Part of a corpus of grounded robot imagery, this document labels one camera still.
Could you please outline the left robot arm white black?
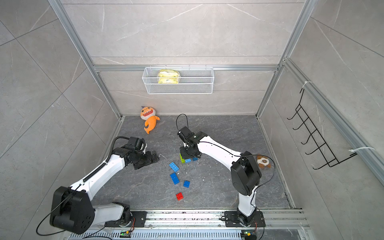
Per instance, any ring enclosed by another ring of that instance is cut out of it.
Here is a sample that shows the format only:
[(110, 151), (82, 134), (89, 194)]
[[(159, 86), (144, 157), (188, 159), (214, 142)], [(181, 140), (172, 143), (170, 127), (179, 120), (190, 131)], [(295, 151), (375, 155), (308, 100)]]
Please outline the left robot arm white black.
[(159, 161), (155, 151), (147, 151), (144, 139), (124, 138), (121, 147), (111, 146), (108, 156), (85, 177), (69, 187), (59, 187), (53, 196), (49, 222), (52, 227), (75, 234), (83, 234), (90, 227), (132, 226), (134, 217), (128, 204), (113, 202), (109, 205), (93, 206), (97, 192), (118, 172), (128, 165), (135, 170)]

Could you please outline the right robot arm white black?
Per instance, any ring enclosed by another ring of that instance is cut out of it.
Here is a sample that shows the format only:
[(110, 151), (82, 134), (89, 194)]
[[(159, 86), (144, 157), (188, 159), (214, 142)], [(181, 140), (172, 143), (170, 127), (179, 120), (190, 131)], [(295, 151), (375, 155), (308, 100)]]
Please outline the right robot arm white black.
[(244, 227), (252, 224), (256, 214), (255, 193), (262, 178), (255, 156), (250, 152), (231, 150), (203, 132), (193, 133), (187, 127), (178, 131), (184, 146), (180, 148), (183, 159), (208, 155), (231, 172), (232, 184), (239, 193), (236, 223)]

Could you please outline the light blue 2x4 lego brick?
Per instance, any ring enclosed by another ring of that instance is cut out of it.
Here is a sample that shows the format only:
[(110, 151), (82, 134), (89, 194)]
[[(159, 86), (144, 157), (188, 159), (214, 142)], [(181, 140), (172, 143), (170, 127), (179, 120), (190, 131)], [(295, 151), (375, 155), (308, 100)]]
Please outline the light blue 2x4 lego brick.
[(174, 162), (171, 162), (169, 164), (169, 167), (176, 173), (178, 170), (179, 170), (179, 167), (174, 163)]

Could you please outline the lime green 2x4 lego brick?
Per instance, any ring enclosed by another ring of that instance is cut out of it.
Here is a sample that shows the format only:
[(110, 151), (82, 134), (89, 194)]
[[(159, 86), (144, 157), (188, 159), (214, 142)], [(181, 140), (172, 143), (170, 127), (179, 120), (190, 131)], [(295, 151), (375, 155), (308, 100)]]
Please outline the lime green 2x4 lego brick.
[(182, 157), (181, 154), (179, 154), (179, 156), (180, 156), (180, 159), (181, 159), (181, 163), (182, 163), (182, 164), (185, 164), (185, 163), (186, 163), (185, 159)]

